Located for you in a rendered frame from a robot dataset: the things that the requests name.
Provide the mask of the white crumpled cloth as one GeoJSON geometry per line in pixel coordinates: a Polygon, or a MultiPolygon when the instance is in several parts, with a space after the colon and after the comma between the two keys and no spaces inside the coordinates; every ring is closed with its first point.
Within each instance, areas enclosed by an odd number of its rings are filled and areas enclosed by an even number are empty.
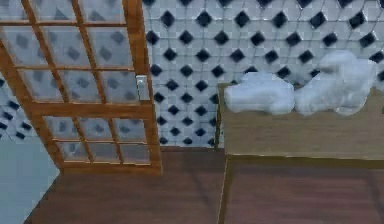
{"type": "Polygon", "coordinates": [[[294,86],[274,73],[248,72],[238,84],[224,89],[227,108],[234,112],[290,113],[295,106],[294,86]]]}
{"type": "Polygon", "coordinates": [[[335,50],[318,63],[319,73],[295,91],[295,110],[303,116],[333,110],[351,116],[365,105],[377,64],[349,50],[335,50]]]}

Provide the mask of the brown wooden glass-paned door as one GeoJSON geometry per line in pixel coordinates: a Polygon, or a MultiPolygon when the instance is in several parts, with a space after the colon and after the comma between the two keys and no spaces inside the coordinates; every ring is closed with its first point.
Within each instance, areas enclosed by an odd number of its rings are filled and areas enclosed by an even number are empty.
{"type": "Polygon", "coordinates": [[[3,120],[61,172],[161,174],[149,69],[142,0],[0,0],[3,120]]]}

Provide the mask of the brown wooden cabinet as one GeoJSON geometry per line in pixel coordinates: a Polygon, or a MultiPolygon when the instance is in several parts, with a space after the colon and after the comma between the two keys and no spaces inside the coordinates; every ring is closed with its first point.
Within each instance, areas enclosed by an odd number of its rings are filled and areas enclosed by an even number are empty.
{"type": "Polygon", "coordinates": [[[231,112],[218,86],[216,134],[224,136],[225,171],[217,224],[225,224],[237,163],[310,167],[384,168],[384,94],[373,89],[363,108],[341,116],[324,111],[304,117],[296,112],[273,116],[231,112]]]}

